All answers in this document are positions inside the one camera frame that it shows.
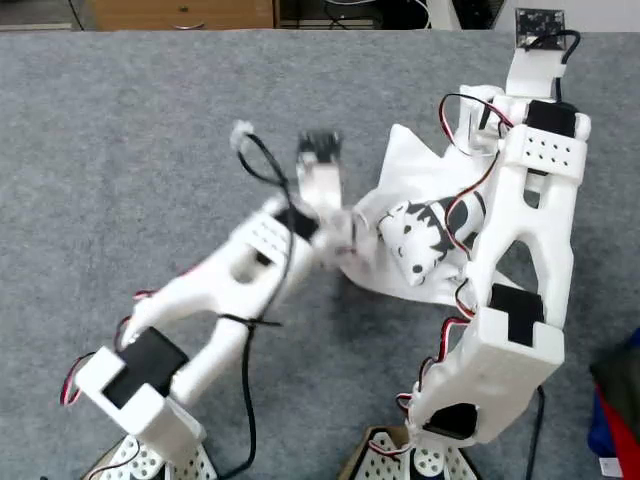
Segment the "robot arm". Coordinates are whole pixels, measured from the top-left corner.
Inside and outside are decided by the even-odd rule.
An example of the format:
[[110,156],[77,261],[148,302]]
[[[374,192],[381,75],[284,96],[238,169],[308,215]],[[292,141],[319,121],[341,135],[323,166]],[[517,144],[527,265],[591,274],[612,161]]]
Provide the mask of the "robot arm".
[[[549,98],[552,81],[563,72],[561,52],[532,53],[536,65],[546,65],[530,72],[533,86],[522,83],[527,52],[518,48],[507,94],[492,100],[516,124],[506,137],[497,135],[495,118],[483,122],[479,111],[474,121],[471,115],[476,128],[468,136],[470,146],[494,142],[499,153],[487,187],[484,225],[460,291],[473,306],[472,318],[461,322],[468,324],[451,352],[446,351],[448,328],[443,329],[444,351],[420,372],[411,394],[406,423],[418,448],[493,440],[564,361],[570,234],[591,124],[586,115]],[[525,202],[527,190],[539,194],[536,207]],[[531,251],[537,293],[494,282],[499,260],[516,240]]]
[[[232,145],[239,152],[248,134],[247,124],[235,129]],[[269,199],[204,261],[140,295],[118,351],[102,347],[76,375],[83,393],[164,461],[181,464],[204,438],[186,408],[240,356],[252,326],[269,324],[261,318],[265,309],[290,295],[330,255],[328,246],[340,244],[342,230],[325,226],[340,216],[339,138],[310,132],[300,146],[302,199]],[[218,320],[189,359],[157,328],[199,311],[214,312]]]

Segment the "red object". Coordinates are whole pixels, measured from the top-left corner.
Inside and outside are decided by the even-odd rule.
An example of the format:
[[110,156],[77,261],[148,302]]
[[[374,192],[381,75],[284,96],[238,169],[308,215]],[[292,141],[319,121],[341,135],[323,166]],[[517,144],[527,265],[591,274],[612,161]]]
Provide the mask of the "red object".
[[640,480],[640,445],[636,443],[636,439],[618,412],[607,403],[600,389],[598,389],[598,396],[602,402],[602,410],[607,417],[607,423],[609,423],[622,475],[625,480]]

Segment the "circuit board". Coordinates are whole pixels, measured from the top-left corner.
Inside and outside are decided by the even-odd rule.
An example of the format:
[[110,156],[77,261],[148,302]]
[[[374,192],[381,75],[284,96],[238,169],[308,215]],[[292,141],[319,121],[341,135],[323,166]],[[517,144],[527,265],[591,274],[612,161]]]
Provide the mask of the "circuit board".
[[[536,37],[564,30],[564,10],[516,8],[516,48],[530,44]],[[564,36],[551,37],[534,47],[540,50],[564,50]]]

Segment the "wooden drawer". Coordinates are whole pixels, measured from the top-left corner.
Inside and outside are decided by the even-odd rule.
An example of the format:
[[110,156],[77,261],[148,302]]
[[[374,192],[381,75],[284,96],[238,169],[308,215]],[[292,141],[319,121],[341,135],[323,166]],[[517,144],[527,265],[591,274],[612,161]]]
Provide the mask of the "wooden drawer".
[[93,0],[98,30],[273,28],[273,0]]

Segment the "cartoon print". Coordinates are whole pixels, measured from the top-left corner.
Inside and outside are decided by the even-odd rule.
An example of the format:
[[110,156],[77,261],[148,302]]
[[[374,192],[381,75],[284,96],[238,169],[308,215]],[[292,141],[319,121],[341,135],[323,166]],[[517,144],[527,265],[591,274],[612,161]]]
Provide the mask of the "cartoon print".
[[[389,209],[378,221],[378,231],[409,285],[422,285],[454,248],[444,228],[444,212],[454,198],[422,203],[405,201]],[[480,194],[467,195],[449,218],[456,238],[464,240],[481,223],[484,212]]]

